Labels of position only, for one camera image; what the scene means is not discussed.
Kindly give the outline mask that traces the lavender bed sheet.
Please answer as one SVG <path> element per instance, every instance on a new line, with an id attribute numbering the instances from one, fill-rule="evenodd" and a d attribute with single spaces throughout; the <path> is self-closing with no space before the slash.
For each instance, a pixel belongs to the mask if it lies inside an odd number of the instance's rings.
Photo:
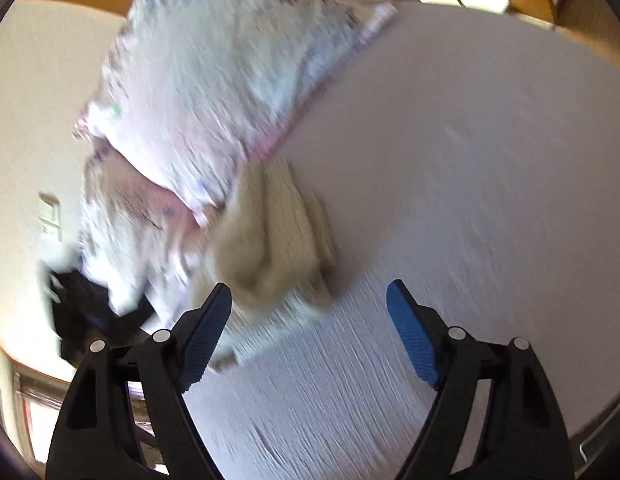
<path id="1" fill-rule="evenodd" d="M 620 69 L 511 16 L 403 2 L 282 145 L 332 222 L 333 311 L 186 394 L 228 479 L 391 479 L 434 394 L 385 307 L 528 339 L 579 431 L 620 393 Z"/>

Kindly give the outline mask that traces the left pink floral pillow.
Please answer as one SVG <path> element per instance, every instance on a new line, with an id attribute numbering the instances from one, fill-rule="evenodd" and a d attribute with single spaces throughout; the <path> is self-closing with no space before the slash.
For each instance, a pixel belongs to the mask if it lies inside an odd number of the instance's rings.
<path id="1" fill-rule="evenodd" d="M 142 176 L 107 140 L 97 139 L 82 177 L 83 274 L 108 289 L 116 313 L 147 296 L 159 323 L 171 327 L 214 288 L 204 252 L 220 214 L 206 206 L 197 220 L 176 194 Z"/>

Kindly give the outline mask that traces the beige cable-knit sweater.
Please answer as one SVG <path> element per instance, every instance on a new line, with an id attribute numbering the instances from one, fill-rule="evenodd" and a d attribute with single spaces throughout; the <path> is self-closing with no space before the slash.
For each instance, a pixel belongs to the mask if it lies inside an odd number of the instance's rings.
<path id="1" fill-rule="evenodd" d="M 244 365 L 328 312 L 324 274 L 335 259 L 323 205 L 298 190 L 288 163 L 245 165 L 206 239 L 198 282 L 202 294 L 218 283 L 232 294 L 211 368 Z"/>

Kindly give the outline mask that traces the right pink floral pillow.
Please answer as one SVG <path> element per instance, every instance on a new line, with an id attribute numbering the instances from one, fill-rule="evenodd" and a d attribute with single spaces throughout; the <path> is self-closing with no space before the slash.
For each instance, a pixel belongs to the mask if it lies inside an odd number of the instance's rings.
<path id="1" fill-rule="evenodd" d="M 320 89 L 395 17 L 391 3 L 133 0 L 81 139 L 103 138 L 192 211 L 220 205 Z"/>

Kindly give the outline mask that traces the pink floral pillow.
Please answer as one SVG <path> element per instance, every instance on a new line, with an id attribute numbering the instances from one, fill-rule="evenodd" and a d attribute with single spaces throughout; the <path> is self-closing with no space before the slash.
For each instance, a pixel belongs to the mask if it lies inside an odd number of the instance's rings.
<path id="1" fill-rule="evenodd" d="M 192 211 L 220 205 L 320 89 L 395 17 L 391 3 L 133 0 L 81 139 L 103 138 Z"/>
<path id="2" fill-rule="evenodd" d="M 171 327 L 214 288 L 204 252 L 220 214 L 206 206 L 197 220 L 176 194 L 142 176 L 107 140 L 97 139 L 82 177 L 83 274 L 108 289 L 116 313 L 147 296 L 159 323 Z"/>

